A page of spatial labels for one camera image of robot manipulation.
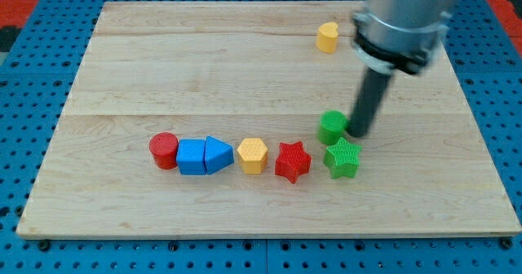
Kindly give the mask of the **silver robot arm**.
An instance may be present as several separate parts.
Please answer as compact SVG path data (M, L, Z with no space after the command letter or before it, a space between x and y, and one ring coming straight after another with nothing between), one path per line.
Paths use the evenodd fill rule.
M356 55L369 73L418 74L436 59L457 0L365 0L353 13Z

